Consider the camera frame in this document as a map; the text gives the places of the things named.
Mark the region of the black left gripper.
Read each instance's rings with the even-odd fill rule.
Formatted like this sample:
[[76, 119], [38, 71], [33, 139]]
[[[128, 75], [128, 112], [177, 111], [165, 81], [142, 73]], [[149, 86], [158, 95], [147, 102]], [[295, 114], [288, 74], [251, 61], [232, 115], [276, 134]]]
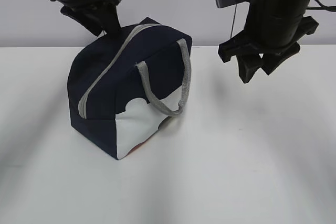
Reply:
[[[95, 36], [99, 36], [104, 30], [109, 35], [120, 35], [121, 26], [118, 19], [116, 6], [122, 0], [50, 0], [51, 2], [60, 2], [62, 8], [60, 12], [81, 24]], [[86, 9], [97, 10], [97, 16], [101, 26], [82, 12]]]

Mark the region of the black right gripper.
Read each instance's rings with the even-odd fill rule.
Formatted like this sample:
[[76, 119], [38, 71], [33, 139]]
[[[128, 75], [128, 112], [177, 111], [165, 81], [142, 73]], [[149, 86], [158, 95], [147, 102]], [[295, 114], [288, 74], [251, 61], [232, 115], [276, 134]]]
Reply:
[[312, 35], [319, 23], [311, 16], [303, 17], [292, 39], [282, 45], [261, 42], [243, 30], [230, 40], [221, 43], [218, 55], [226, 63], [237, 56], [238, 74], [244, 84], [248, 83], [259, 68], [272, 74], [284, 61], [300, 51], [298, 41], [305, 35]]

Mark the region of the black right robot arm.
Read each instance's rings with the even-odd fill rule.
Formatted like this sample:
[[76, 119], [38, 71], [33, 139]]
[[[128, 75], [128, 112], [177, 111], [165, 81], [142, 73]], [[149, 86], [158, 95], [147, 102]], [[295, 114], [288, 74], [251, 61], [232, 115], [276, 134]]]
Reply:
[[236, 56], [238, 72], [248, 83], [258, 69], [267, 75], [300, 51], [298, 40], [311, 35], [318, 22], [304, 17], [310, 0], [215, 0], [218, 8], [248, 2], [244, 29], [219, 45], [223, 62]]

